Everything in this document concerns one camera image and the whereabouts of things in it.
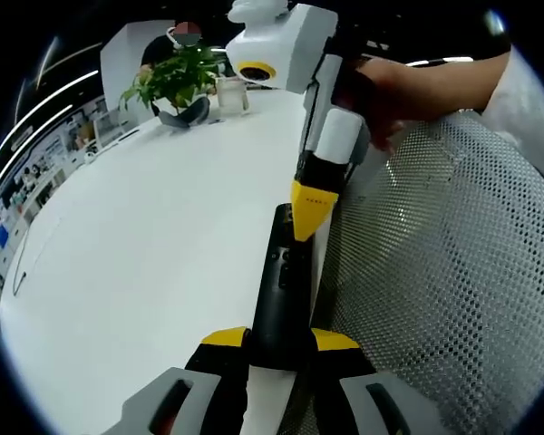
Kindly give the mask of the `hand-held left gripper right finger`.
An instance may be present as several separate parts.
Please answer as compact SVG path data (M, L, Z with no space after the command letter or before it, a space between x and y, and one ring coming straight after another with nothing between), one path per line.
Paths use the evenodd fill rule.
M438 434L434 401L391 372L379 372L343 333L308 328L298 335L308 363L321 434Z

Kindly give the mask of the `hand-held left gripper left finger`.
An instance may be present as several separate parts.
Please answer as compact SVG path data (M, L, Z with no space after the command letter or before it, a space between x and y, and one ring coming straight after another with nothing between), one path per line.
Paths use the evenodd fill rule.
M206 336L183 368L136 391L107 434L238 434L248 406L245 326Z

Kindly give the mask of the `person's right hand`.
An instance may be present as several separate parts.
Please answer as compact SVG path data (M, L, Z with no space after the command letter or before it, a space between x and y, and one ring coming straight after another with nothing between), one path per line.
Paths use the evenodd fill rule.
M392 151L391 137L403 128L404 65L385 59L347 62L337 79L334 103L364 118L372 144Z

